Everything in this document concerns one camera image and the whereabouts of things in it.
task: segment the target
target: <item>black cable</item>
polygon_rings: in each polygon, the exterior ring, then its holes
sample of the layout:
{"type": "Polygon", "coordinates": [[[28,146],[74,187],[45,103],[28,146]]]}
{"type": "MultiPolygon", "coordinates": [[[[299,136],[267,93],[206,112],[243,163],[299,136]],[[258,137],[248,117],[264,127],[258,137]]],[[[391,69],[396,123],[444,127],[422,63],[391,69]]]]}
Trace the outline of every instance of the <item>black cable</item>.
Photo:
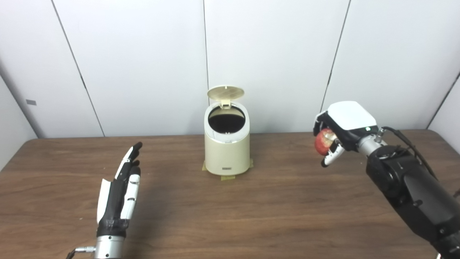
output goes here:
{"type": "Polygon", "coordinates": [[[67,254],[67,257],[65,259],[72,259],[74,255],[75,255],[75,249],[72,250],[69,254],[67,254]]]}
{"type": "Polygon", "coordinates": [[[415,153],[415,157],[419,157],[420,161],[423,163],[423,165],[426,167],[426,169],[428,170],[428,172],[431,174],[431,176],[433,176],[436,180],[437,180],[437,177],[436,175],[434,174],[433,170],[431,169],[430,165],[428,164],[428,162],[425,160],[425,158],[422,156],[422,154],[415,148],[415,146],[410,142],[410,140],[402,133],[400,132],[399,130],[396,130],[394,128],[390,128],[390,127],[382,127],[382,129],[384,130],[389,130],[391,132],[393,132],[393,134],[395,136],[397,136],[400,140],[402,140],[406,145],[408,145],[415,153]]]}

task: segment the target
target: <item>apple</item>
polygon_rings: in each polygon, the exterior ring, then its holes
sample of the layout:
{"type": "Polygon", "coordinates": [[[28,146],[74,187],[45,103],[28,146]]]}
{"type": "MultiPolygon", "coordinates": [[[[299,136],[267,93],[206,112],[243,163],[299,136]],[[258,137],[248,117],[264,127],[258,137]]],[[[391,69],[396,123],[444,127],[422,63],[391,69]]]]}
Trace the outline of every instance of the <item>apple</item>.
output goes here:
{"type": "Polygon", "coordinates": [[[315,149],[321,155],[325,156],[328,154],[328,150],[332,145],[332,142],[337,138],[335,133],[330,128],[321,130],[315,139],[315,149]]]}

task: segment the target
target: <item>connector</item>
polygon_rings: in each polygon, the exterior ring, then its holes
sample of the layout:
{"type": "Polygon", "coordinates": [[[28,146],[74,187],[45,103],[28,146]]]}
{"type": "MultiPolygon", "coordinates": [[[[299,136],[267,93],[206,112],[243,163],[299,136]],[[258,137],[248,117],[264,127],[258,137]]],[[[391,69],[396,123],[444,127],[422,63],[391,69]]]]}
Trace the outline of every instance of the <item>connector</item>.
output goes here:
{"type": "Polygon", "coordinates": [[[96,252],[96,247],[77,247],[75,248],[75,253],[94,253],[96,252]]]}

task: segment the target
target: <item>cream trash can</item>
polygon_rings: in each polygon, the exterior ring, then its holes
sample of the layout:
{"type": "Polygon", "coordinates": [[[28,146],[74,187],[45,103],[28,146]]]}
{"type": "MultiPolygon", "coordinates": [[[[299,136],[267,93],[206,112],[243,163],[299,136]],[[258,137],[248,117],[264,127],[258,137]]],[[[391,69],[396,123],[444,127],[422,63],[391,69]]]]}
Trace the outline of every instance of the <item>cream trash can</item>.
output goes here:
{"type": "Polygon", "coordinates": [[[249,155],[249,116],[246,108],[233,100],[244,95],[235,86],[216,86],[207,92],[212,103],[204,115],[206,169],[215,175],[232,176],[246,172],[249,155]]]}

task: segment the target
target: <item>open lid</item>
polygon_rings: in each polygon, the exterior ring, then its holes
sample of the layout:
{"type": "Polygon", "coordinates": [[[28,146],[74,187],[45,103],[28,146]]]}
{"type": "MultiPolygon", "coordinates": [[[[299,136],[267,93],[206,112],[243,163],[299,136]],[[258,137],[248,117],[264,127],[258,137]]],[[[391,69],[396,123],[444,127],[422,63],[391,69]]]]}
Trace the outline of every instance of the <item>open lid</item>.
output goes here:
{"type": "Polygon", "coordinates": [[[222,101],[222,100],[236,100],[244,95],[244,90],[231,85],[219,85],[209,89],[207,92],[209,98],[222,101]]]}

